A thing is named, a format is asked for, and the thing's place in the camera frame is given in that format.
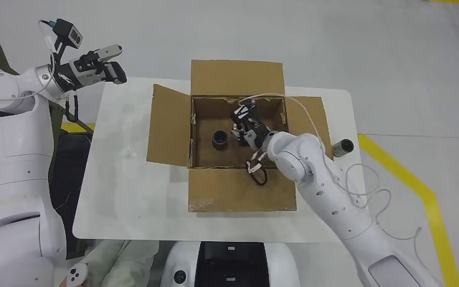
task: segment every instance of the white tabletop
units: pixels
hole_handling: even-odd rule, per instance
[[[78,238],[215,240],[286,243],[338,238],[297,191],[295,212],[188,212],[188,170],[146,162],[153,84],[189,93],[188,80],[130,77],[106,84],[73,225]],[[349,138],[354,151],[335,159],[360,163],[351,95],[345,90],[285,87],[287,95],[322,97],[331,143]],[[352,172],[363,190],[361,169]]]

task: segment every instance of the black cylinder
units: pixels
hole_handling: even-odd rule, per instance
[[[332,148],[333,148],[333,155],[336,157],[341,157],[353,151],[354,144],[352,143],[351,140],[348,140],[347,138],[345,138],[344,140],[339,141],[338,143],[335,143],[332,146]]]
[[[225,133],[224,131],[214,132],[214,136],[212,137],[212,145],[216,150],[224,150],[228,145],[227,133]]]

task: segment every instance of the yellow floor line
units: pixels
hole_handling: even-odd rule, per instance
[[[441,2],[450,4],[459,4],[459,0],[428,0],[429,2]]]
[[[458,270],[435,192],[367,136],[359,134],[359,145],[421,198],[440,261],[445,286],[458,287]]]
[[[95,124],[94,123],[87,123],[93,131]],[[86,130],[81,126],[77,125],[76,123],[62,123],[61,129],[68,131],[69,133],[84,133]]]

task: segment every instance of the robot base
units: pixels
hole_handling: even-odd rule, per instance
[[[164,266],[161,287],[300,287],[284,243],[178,242]]]

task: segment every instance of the cardboard box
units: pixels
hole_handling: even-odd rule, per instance
[[[268,182],[260,187],[244,168],[252,156],[230,133],[231,112],[249,95],[285,93],[283,66],[274,62],[193,60],[191,96],[154,85],[147,161],[189,167],[190,212],[296,210],[295,185],[268,160]],[[308,107],[326,154],[331,157],[320,98],[296,97]],[[256,99],[261,120],[273,130],[314,133],[304,110],[282,97]],[[228,147],[217,151],[212,134],[224,130]]]

